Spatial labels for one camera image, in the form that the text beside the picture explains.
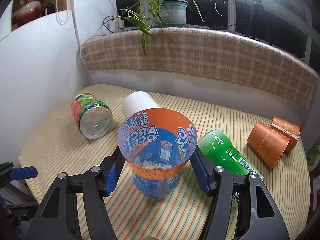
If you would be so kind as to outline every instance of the tripod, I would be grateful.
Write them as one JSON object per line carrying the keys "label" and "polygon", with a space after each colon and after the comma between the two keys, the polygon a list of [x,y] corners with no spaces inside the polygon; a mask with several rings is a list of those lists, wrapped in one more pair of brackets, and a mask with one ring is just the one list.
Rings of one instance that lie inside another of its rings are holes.
{"label": "tripod", "polygon": [[252,30],[251,39],[253,39],[253,40],[256,39],[259,12],[260,12],[261,17],[263,18],[263,21],[264,21],[264,25],[265,25],[265,29],[266,29],[266,33],[267,33],[267,39],[268,39],[267,41],[268,41],[269,45],[272,46],[272,41],[271,41],[270,32],[269,32],[269,25],[265,19],[266,11],[264,9],[264,6],[262,5],[261,0],[253,0],[253,2],[252,2],[252,11],[251,11],[250,20],[248,23],[247,30],[245,32],[245,37],[249,37],[250,30]]}

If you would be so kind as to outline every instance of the metal bolt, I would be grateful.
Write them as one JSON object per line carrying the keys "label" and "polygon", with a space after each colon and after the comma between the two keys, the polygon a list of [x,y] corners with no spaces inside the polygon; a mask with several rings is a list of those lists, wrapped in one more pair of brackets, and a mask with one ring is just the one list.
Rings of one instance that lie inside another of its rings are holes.
{"label": "metal bolt", "polygon": [[254,178],[254,179],[258,177],[258,174],[256,172],[254,172],[254,171],[250,171],[249,175],[250,175],[251,178]]}
{"label": "metal bolt", "polygon": [[58,178],[59,179],[64,179],[66,177],[66,173],[65,172],[61,172],[61,173],[59,173],[59,175],[58,175]]}
{"label": "metal bolt", "polygon": [[100,167],[99,166],[94,166],[94,167],[91,168],[91,171],[92,172],[98,172],[98,171],[100,171]]}
{"label": "metal bolt", "polygon": [[224,167],[222,167],[222,166],[216,166],[216,167],[215,167],[215,170],[216,170],[217,172],[223,172],[223,171],[224,171]]}

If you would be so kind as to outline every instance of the striped tablecloth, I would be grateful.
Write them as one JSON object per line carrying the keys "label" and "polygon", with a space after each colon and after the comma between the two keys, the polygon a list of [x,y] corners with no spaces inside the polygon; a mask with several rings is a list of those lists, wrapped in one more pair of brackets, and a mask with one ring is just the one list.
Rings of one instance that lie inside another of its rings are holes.
{"label": "striped tablecloth", "polygon": [[[41,124],[19,157],[22,167],[35,166],[38,169],[38,177],[27,180],[38,202],[41,202],[57,174],[62,171],[68,175],[83,173],[99,165],[116,148],[118,128],[124,121],[121,105],[133,90],[94,85],[81,92],[94,94],[111,108],[113,126],[102,138],[84,138],[74,123],[71,100]],[[150,95],[161,107],[188,117],[196,126],[199,138],[207,131],[222,130],[264,176],[264,183],[284,218],[290,238],[296,238],[305,227],[310,202],[308,168],[299,142],[290,154],[283,155],[269,170],[260,157],[246,146],[246,140],[257,122],[270,125],[270,120],[196,100],[157,93]],[[162,240],[195,240],[202,230],[211,198],[200,190],[190,163],[183,169],[174,192],[159,200],[150,199],[135,188],[130,168],[125,164],[116,190],[104,201],[119,240],[147,236]],[[81,194],[77,197],[77,203],[81,233],[83,239],[89,239]],[[231,212],[227,239],[233,236],[236,212],[236,208]]]}

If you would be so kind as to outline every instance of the white cylinder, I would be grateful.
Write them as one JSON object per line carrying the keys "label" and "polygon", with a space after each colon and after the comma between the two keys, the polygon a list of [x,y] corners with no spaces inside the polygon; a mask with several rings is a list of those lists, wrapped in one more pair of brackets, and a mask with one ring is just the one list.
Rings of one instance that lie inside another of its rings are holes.
{"label": "white cylinder", "polygon": [[143,91],[137,91],[127,96],[122,103],[122,114],[125,119],[130,115],[150,108],[160,108],[152,97]]}

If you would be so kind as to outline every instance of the red vase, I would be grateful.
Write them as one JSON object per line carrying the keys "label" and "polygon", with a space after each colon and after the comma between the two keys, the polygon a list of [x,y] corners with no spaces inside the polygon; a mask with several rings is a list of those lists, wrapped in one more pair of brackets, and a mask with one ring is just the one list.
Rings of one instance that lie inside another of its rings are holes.
{"label": "red vase", "polygon": [[20,0],[21,9],[17,13],[16,22],[18,27],[39,18],[41,3],[37,0]]}

